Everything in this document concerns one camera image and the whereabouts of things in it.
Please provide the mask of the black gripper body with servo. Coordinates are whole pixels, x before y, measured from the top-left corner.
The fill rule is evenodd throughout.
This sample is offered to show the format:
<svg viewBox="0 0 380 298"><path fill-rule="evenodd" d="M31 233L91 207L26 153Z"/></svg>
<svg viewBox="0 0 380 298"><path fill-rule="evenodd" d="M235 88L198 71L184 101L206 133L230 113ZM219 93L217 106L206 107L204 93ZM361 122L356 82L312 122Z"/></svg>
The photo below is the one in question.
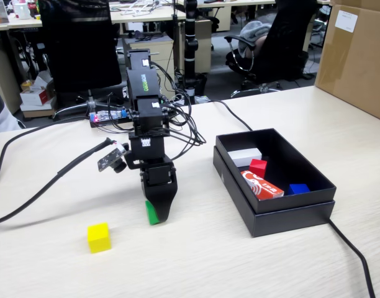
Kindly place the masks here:
<svg viewBox="0 0 380 298"><path fill-rule="evenodd" d="M134 154L125 154L129 169L140 169L143 182L147 186L173 184L177 186L176 170L173 161L165 155L161 158L138 160Z"/></svg>

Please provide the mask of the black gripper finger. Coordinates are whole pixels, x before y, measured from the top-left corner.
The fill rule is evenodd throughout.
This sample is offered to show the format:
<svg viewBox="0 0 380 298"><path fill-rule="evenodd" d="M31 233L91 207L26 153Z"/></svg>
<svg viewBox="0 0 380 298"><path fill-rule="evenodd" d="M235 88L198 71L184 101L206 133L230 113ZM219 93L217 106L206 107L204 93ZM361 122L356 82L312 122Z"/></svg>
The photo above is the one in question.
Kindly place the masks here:
<svg viewBox="0 0 380 298"><path fill-rule="evenodd" d="M150 225L166 222L170 214L173 199L178 190L178 185L147 186L143 182L142 189L146 197L145 204Z"/></svg>

